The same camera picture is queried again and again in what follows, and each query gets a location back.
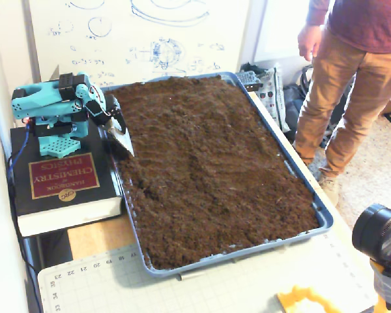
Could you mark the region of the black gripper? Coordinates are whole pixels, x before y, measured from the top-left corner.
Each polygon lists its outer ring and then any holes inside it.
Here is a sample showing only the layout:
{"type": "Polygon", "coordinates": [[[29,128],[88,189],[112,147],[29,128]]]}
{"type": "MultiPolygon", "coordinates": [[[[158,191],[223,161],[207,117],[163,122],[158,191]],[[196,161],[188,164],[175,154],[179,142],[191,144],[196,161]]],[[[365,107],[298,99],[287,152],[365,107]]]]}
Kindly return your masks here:
{"type": "Polygon", "coordinates": [[[102,110],[100,119],[105,125],[105,131],[123,148],[134,156],[132,141],[117,99],[113,95],[106,95],[106,108],[102,110]]]}

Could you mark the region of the person's right hand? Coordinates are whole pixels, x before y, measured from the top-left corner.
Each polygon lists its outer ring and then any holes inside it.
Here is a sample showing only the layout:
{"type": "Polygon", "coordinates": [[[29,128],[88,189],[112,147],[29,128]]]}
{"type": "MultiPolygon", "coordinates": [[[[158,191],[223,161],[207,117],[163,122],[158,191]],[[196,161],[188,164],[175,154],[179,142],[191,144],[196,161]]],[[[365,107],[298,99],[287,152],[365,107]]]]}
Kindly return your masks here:
{"type": "Polygon", "coordinates": [[[320,26],[305,25],[298,34],[299,55],[307,61],[317,56],[322,38],[320,26]]]}

